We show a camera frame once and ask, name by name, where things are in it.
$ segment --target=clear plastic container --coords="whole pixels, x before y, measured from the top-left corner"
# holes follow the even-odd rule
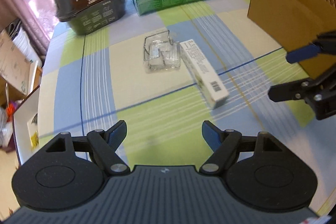
[[[168,30],[145,37],[143,54],[147,72],[177,69],[181,66],[180,44],[174,42]]]

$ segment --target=barcode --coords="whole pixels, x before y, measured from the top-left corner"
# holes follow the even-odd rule
[[[215,92],[222,90],[221,87],[219,86],[219,84],[216,81],[211,82],[210,85],[212,86],[212,88]]]

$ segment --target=floor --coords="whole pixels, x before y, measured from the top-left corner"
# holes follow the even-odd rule
[[[0,220],[9,217],[9,210],[16,211],[19,204],[12,191],[11,181],[16,168],[18,167],[15,152],[6,154],[0,150]]]

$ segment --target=screw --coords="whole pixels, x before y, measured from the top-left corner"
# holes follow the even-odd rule
[[[314,96],[314,100],[315,100],[315,101],[320,101],[320,100],[322,100],[322,95],[320,95],[320,94],[315,95],[315,96]]]
[[[213,173],[213,172],[216,172],[219,169],[219,166],[217,164],[204,164],[202,166],[202,169],[205,172]]]
[[[127,169],[127,166],[124,164],[113,164],[110,168],[113,172],[121,173]]]

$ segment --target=table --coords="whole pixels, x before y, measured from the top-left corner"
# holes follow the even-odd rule
[[[60,131],[82,136],[108,129],[123,119],[128,133],[117,152],[131,168],[199,168],[212,153],[201,135],[204,120],[243,135],[269,131],[315,171],[319,186],[311,208],[327,212],[336,195],[336,117],[319,122],[304,102],[268,99],[271,85],[307,75],[246,17],[248,5],[207,0],[139,17],[127,0],[122,19],[90,35],[78,37],[64,27],[43,68],[40,142]],[[175,41],[195,40],[230,92],[225,105],[209,110],[184,64],[178,71],[145,72],[144,37],[164,29]]]

